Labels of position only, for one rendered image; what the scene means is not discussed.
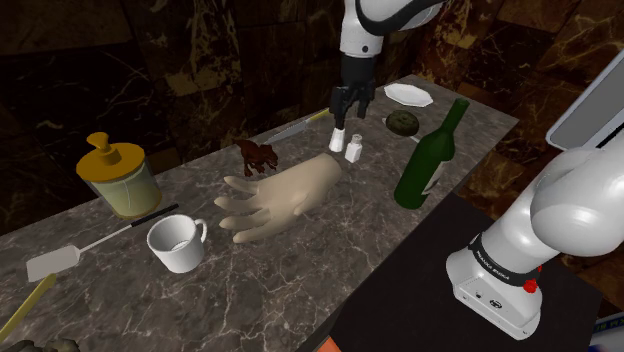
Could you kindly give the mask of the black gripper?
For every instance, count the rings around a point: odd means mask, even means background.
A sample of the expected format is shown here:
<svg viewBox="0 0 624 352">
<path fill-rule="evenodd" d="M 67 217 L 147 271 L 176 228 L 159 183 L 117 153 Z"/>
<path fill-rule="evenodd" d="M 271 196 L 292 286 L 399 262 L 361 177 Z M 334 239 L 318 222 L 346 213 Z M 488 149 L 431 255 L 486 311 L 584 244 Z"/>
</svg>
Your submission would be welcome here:
<svg viewBox="0 0 624 352">
<path fill-rule="evenodd" d="M 343 54 L 341 57 L 342 84 L 334 87 L 331 93 L 329 112 L 334 116 L 335 128 L 344 129 L 345 116 L 353 103 L 353 92 L 363 89 L 358 100 L 357 117 L 364 119 L 367 108 L 374 99 L 374 67 L 376 57 L 356 58 Z"/>
</svg>

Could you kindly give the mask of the dark green round object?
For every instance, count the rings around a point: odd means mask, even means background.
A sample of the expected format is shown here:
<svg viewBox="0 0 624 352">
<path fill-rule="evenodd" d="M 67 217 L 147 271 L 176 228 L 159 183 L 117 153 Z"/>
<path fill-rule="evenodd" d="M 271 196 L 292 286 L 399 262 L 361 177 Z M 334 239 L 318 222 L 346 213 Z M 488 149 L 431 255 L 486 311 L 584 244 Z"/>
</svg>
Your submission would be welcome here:
<svg viewBox="0 0 624 352">
<path fill-rule="evenodd" d="M 416 134 L 420 129 L 420 122 L 411 112 L 406 110 L 393 111 L 386 118 L 383 118 L 382 122 L 394 134 L 408 137 L 416 142 L 419 141 Z"/>
</svg>

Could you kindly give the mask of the white plate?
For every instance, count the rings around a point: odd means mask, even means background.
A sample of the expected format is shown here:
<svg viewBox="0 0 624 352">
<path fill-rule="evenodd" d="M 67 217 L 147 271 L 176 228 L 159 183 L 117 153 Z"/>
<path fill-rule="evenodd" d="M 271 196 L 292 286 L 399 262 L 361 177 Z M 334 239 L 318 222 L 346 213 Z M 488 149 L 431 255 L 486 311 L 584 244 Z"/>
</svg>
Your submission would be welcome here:
<svg viewBox="0 0 624 352">
<path fill-rule="evenodd" d="M 424 108 L 433 103 L 432 96 L 414 85 L 392 83 L 384 87 L 386 96 L 404 106 Z"/>
</svg>

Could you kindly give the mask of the green wine bottle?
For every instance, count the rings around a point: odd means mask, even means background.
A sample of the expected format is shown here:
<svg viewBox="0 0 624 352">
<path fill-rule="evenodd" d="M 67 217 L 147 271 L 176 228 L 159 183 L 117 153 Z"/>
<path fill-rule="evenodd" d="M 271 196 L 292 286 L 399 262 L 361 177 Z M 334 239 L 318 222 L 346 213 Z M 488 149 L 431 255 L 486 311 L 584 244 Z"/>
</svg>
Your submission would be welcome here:
<svg viewBox="0 0 624 352">
<path fill-rule="evenodd" d="M 394 200 L 406 209 L 420 208 L 455 154 L 454 132 L 470 102 L 457 98 L 442 124 L 418 143 L 394 190 Z"/>
</svg>

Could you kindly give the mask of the beige glove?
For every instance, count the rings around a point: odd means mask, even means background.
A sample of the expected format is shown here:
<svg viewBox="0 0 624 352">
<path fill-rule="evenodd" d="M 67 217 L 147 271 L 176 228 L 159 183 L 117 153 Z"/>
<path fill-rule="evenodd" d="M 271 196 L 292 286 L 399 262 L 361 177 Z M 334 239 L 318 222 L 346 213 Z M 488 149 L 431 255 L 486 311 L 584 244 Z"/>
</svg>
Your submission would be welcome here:
<svg viewBox="0 0 624 352">
<path fill-rule="evenodd" d="M 219 226 L 234 230 L 233 241 L 238 244 L 276 235 L 291 227 L 303 213 L 320 206 L 341 175 L 339 163 L 321 153 L 260 181 L 226 176 L 226 184 L 251 197 L 215 199 L 218 207 L 235 213 L 221 220 Z"/>
</svg>

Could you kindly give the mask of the brown animal figure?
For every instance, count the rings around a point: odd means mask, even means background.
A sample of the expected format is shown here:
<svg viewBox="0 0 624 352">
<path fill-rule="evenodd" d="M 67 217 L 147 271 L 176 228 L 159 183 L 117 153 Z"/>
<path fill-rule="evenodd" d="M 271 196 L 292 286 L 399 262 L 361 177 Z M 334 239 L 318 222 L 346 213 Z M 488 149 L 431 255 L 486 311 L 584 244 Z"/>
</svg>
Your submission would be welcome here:
<svg viewBox="0 0 624 352">
<path fill-rule="evenodd" d="M 240 147 L 240 152 L 244 162 L 244 175 L 251 177 L 254 168 L 258 173 L 264 173 L 264 164 L 267 164 L 272 170 L 278 165 L 278 156 L 272 149 L 271 145 L 256 144 L 250 140 L 235 140 L 234 143 Z"/>
</svg>

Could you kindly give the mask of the white mug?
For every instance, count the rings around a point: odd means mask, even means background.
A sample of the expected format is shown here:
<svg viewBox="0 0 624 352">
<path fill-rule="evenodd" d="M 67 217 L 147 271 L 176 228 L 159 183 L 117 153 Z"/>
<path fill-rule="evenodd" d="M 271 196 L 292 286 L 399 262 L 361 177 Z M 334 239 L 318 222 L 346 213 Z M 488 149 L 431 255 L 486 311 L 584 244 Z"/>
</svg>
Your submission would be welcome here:
<svg viewBox="0 0 624 352">
<path fill-rule="evenodd" d="M 204 256 L 207 223 L 187 215 L 167 216 L 155 223 L 147 235 L 147 245 L 173 273 L 187 273 Z"/>
</svg>

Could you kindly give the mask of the glass jar with yellow lid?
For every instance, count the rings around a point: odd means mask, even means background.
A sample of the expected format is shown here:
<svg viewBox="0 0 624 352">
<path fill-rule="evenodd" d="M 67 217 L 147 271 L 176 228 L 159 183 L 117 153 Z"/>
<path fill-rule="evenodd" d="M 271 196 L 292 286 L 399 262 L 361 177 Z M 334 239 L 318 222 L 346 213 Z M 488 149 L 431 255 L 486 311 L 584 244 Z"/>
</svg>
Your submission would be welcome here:
<svg viewBox="0 0 624 352">
<path fill-rule="evenodd" d="M 94 150 L 76 165 L 76 173 L 108 203 L 116 216 L 140 218 L 160 204 L 162 193 L 151 172 L 145 151 L 133 143 L 110 143 L 105 132 L 90 134 Z"/>
</svg>

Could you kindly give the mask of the blue and white box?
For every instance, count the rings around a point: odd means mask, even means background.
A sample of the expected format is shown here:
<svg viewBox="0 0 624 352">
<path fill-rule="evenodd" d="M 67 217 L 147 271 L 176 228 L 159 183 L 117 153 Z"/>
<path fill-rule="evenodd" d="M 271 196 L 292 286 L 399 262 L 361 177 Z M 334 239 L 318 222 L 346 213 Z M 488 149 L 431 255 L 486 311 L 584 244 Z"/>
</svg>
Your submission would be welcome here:
<svg viewBox="0 0 624 352">
<path fill-rule="evenodd" d="M 624 352 L 624 312 L 596 321 L 588 352 Z"/>
</svg>

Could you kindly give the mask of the yellow stick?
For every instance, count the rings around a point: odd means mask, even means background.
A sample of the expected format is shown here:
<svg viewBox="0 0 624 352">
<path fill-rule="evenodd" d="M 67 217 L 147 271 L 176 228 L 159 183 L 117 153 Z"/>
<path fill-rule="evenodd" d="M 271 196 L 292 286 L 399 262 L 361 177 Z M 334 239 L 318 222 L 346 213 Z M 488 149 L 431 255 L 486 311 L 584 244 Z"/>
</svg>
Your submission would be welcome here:
<svg viewBox="0 0 624 352">
<path fill-rule="evenodd" d="M 56 274 L 52 273 L 47 275 L 36 286 L 32 293 L 26 298 L 26 300 L 20 305 L 15 313 L 10 317 L 8 322 L 0 329 L 0 343 L 2 343 L 8 335 L 18 326 L 18 324 L 25 318 L 25 316 L 31 311 L 34 305 L 39 301 L 41 296 L 50 289 L 56 282 Z"/>
</svg>

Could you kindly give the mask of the dark grey rock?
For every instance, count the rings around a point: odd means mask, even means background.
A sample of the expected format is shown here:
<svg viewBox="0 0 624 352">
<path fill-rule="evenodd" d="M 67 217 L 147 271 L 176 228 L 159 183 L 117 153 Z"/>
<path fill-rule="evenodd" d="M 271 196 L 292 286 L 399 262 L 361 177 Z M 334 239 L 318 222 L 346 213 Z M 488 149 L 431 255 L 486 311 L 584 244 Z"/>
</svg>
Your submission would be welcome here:
<svg viewBox="0 0 624 352">
<path fill-rule="evenodd" d="M 0 352 L 81 352 L 75 340 L 57 338 L 38 347 L 32 340 L 21 340 Z"/>
</svg>

